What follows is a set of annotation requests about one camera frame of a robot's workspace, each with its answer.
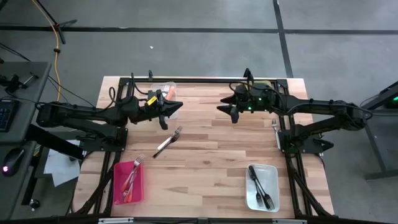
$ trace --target yellow label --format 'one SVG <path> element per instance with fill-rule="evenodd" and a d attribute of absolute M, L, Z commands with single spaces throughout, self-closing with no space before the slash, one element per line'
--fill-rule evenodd
<path fill-rule="evenodd" d="M 157 100 L 156 96 L 152 97 L 150 100 L 148 100 L 148 106 L 153 104 Z"/>

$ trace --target computer mouse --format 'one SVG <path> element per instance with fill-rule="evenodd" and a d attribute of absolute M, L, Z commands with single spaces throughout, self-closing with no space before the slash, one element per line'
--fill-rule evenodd
<path fill-rule="evenodd" d="M 18 172 L 24 153 L 25 149 L 21 147 L 16 147 L 8 152 L 2 163 L 1 171 L 4 176 L 11 177 Z"/>

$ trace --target wooden table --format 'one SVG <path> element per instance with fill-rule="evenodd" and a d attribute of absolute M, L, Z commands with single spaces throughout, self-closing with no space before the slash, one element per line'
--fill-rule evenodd
<path fill-rule="evenodd" d="M 108 88 L 117 87 L 120 77 L 104 77 L 97 106 L 110 103 Z M 291 95 L 307 98 L 304 80 L 288 79 Z M 138 83 L 147 91 L 149 83 Z M 178 118 L 169 120 L 163 131 L 157 119 L 128 124 L 127 148 L 121 162 L 145 154 L 144 200 L 138 204 L 114 205 L 113 217 L 212 217 L 212 218 L 293 218 L 289 180 L 284 155 L 276 147 L 271 119 L 275 114 L 243 113 L 238 124 L 216 109 L 220 99 L 232 92 L 225 83 L 178 83 L 177 99 L 184 106 Z M 296 114 L 297 124 L 312 123 L 310 114 Z M 180 139 L 157 159 L 157 146 L 178 127 Z M 98 185 L 104 153 L 85 159 L 78 179 L 73 207 L 79 209 Z M 277 213 L 250 210 L 245 202 L 245 170 L 249 164 L 276 166 L 279 175 L 280 209 Z M 333 213 L 325 171 L 319 158 L 304 154 L 308 188 L 325 210 Z M 102 208 L 106 204 L 104 193 Z M 304 211 L 301 191 L 300 208 Z"/>

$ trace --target concrete floor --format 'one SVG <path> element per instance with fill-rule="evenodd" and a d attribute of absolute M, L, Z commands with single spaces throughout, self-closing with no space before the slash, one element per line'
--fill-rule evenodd
<path fill-rule="evenodd" d="M 43 0 L 59 22 L 76 26 L 219 27 L 276 29 L 272 0 Z M 395 0 L 279 0 L 286 29 L 398 29 Z M 0 23 L 46 26 L 30 1 L 13 0 Z M 105 75 L 286 77 L 278 34 L 67 32 L 61 45 L 62 85 L 95 103 Z M 398 79 L 398 35 L 287 35 L 295 78 L 304 78 L 309 97 L 359 104 Z M 0 42 L 34 61 L 53 62 L 51 32 L 0 31 Z M 20 61 L 0 50 L 8 61 Z M 79 99 L 66 97 L 77 104 Z M 55 100 L 48 84 L 42 101 Z M 364 131 L 326 134 L 335 147 L 325 153 L 335 213 L 343 218 L 398 223 L 398 178 L 372 182 L 379 171 Z M 35 197 L 42 208 L 21 208 L 14 218 L 64 215 L 73 182 L 54 188 L 42 182 Z"/>

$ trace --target wooden plank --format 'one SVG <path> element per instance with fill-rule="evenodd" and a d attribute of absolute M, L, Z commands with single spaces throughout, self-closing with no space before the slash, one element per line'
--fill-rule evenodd
<path fill-rule="evenodd" d="M 110 103 L 108 88 L 117 86 L 119 77 L 104 77 L 98 106 Z M 290 94 L 307 98 L 302 79 L 288 79 Z M 142 91 L 148 83 L 138 83 Z M 132 161 L 145 154 L 144 200 L 137 204 L 115 205 L 112 216 L 127 217 L 220 217 L 220 218 L 293 218 L 292 200 L 284 155 L 276 146 L 271 128 L 275 114 L 243 113 L 239 123 L 216 109 L 220 98 L 231 95 L 221 83 L 178 83 L 178 100 L 184 106 L 178 118 L 168 120 L 169 130 L 161 130 L 159 121 L 128 124 L 129 136 L 121 161 Z M 310 114 L 296 114 L 298 124 L 312 123 Z M 180 139 L 157 159 L 157 146 L 178 127 Z M 73 207 L 79 209 L 98 184 L 102 152 L 85 160 L 77 183 Z M 245 202 L 246 167 L 269 164 L 278 169 L 280 210 L 277 213 L 248 209 Z M 319 158 L 303 155 L 308 187 L 326 210 L 333 213 L 325 171 Z M 301 209 L 302 193 L 298 190 Z"/>

